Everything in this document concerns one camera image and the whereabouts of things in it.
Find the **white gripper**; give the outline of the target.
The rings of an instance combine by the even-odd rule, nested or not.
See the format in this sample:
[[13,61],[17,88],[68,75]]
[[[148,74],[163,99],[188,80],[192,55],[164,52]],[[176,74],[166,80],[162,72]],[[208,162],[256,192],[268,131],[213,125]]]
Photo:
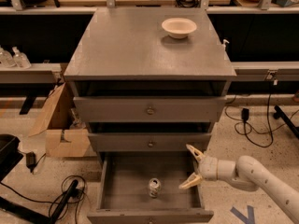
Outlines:
[[186,148],[192,153],[194,158],[199,162],[199,173],[192,173],[183,183],[181,183],[179,189],[189,189],[191,187],[199,185],[203,178],[205,180],[216,181],[218,179],[218,159],[210,156],[205,156],[204,153],[194,146],[187,144]]

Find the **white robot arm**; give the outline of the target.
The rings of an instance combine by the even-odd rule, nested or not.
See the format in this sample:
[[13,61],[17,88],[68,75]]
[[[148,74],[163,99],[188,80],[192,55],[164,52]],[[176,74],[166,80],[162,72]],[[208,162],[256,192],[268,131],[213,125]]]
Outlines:
[[233,188],[245,191],[262,189],[294,223],[299,224],[299,192],[280,180],[251,156],[237,161],[220,160],[205,155],[194,146],[186,148],[197,161],[196,170],[178,187],[189,189],[203,180],[224,181]]

